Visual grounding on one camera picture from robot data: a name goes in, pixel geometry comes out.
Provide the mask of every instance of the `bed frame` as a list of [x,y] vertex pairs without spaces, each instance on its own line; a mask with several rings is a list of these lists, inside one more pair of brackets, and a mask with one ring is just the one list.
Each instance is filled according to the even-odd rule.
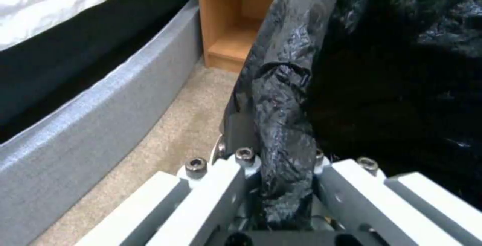
[[198,0],[105,78],[0,145],[0,237],[26,245],[115,167],[201,56]]

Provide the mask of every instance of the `wooden nightstand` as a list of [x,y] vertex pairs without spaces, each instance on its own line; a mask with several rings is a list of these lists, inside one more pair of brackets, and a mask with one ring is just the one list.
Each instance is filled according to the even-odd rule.
[[199,0],[205,64],[241,71],[273,0]]

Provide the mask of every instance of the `carpet floor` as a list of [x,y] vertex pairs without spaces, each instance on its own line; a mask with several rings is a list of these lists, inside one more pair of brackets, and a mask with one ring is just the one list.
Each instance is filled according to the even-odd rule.
[[175,174],[190,158],[208,160],[237,77],[207,69],[200,59],[176,100],[139,145],[33,245],[73,245],[155,172]]

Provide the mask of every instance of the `screw head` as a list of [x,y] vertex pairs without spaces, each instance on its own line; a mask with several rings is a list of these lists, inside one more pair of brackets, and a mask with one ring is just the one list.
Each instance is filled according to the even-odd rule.
[[315,155],[315,164],[319,165],[323,162],[323,158],[325,157],[325,154],[321,149],[316,149],[316,155]]
[[224,142],[219,142],[217,144],[217,151],[219,154],[224,154],[224,152],[226,151],[226,144],[224,144]]
[[192,179],[201,179],[208,171],[207,162],[204,158],[193,158],[188,160],[184,167],[186,174]]
[[234,153],[236,162],[242,167],[249,167],[255,163],[255,153],[253,149],[248,147],[241,147]]
[[357,163],[373,176],[377,175],[378,163],[375,160],[371,158],[360,157],[357,159]]

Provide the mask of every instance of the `black garbage bag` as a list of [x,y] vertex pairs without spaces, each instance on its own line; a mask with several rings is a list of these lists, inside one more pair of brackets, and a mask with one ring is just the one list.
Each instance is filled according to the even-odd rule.
[[262,223],[310,228],[317,145],[482,208],[482,0],[274,0],[224,119],[253,118]]

